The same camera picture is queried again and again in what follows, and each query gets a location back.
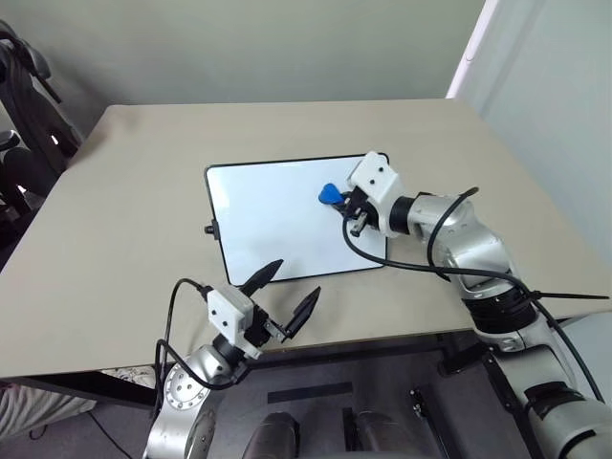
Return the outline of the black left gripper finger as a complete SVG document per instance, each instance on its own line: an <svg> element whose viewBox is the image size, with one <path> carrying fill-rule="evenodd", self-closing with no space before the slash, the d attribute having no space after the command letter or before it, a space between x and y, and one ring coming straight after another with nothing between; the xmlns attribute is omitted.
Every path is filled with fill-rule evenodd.
<svg viewBox="0 0 612 459"><path fill-rule="evenodd" d="M274 278L283 264L283 259L274 260L258 271L256 271L247 281L239 287L239 291L251 297L255 292L266 287Z"/></svg>
<svg viewBox="0 0 612 459"><path fill-rule="evenodd" d="M306 295L294 310L292 319L283 328L284 340L294 338L303 325L309 320L314 311L320 295L320 288L316 287Z"/></svg>

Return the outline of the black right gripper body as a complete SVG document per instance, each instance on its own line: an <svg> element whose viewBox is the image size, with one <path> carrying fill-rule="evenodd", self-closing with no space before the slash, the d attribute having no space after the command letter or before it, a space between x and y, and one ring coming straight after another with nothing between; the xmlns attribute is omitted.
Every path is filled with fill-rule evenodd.
<svg viewBox="0 0 612 459"><path fill-rule="evenodd" d="M344 202L351 210L352 215L347 216L351 222L350 234L359 237L366 227L378 229L379 216L375 207L369 202L367 194L360 188L356 190L356 198L350 202Z"/></svg>

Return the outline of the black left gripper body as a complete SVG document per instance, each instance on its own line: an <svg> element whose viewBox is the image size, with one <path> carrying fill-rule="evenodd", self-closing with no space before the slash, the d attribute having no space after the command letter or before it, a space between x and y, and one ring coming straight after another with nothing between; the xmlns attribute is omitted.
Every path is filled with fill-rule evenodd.
<svg viewBox="0 0 612 459"><path fill-rule="evenodd" d="M270 339L284 342L287 339L284 328L270 318L268 313L254 306L251 326L244 333L245 339L255 347L262 347Z"/></svg>

